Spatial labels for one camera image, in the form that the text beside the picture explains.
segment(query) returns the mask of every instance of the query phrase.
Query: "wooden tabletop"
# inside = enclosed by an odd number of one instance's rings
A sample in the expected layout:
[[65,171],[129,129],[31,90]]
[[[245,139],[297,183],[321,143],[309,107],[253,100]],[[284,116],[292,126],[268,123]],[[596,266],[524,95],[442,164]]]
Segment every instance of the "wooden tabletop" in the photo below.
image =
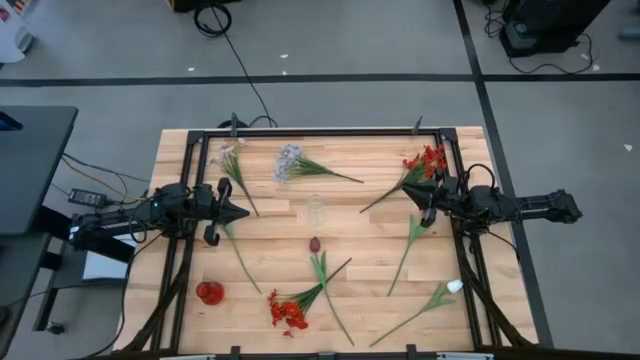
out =
[[[481,127],[458,127],[465,168],[474,163],[492,167]],[[188,130],[165,130],[160,139],[151,188],[180,181]],[[241,346],[243,353],[287,352],[388,352],[471,350],[473,348],[462,292],[451,296],[453,305],[422,314],[373,348],[369,344],[401,321],[415,314],[438,284],[460,278],[449,219],[438,214],[436,223],[417,240],[407,257],[392,296],[387,291],[407,244],[409,216],[419,216],[411,200],[398,192],[370,210],[364,206],[389,190],[402,173],[402,159],[415,156],[423,145],[434,146],[429,136],[353,136],[247,138],[240,151],[246,185],[260,217],[253,214],[232,224],[245,264],[262,290],[248,282],[230,241],[224,236],[217,247],[202,239],[198,228],[193,255],[180,353],[229,353]],[[209,159],[220,145],[235,139],[215,138]],[[305,154],[332,170],[363,180],[364,184],[337,177],[313,176],[287,184],[273,181],[280,146],[297,144]],[[190,183],[194,181],[199,151],[193,158]],[[448,151],[453,174],[453,158]],[[207,166],[204,182],[216,186],[222,176],[215,163]],[[489,184],[488,174],[474,171],[469,185]],[[232,202],[251,210],[235,186]],[[319,203],[310,208],[310,202]],[[506,224],[493,232],[511,239]],[[286,324],[274,328],[266,297],[274,288],[280,293],[305,291],[317,284],[309,260],[309,239],[317,236],[327,251],[328,271],[349,258],[353,260],[328,285],[337,312],[349,330],[351,346],[332,317],[326,298],[319,296],[307,314],[309,328],[294,330],[295,339],[282,336]],[[126,322],[114,349],[127,344],[142,327],[156,305],[167,241],[160,239],[141,253],[131,271],[125,298]],[[484,257],[496,303],[523,336],[536,342],[529,303],[513,249],[482,236]],[[177,264],[182,258],[179,246]],[[201,281],[224,285],[225,298],[207,306],[195,295]],[[481,302],[476,298],[483,340],[489,333]],[[173,308],[167,312],[163,346],[168,346]]]

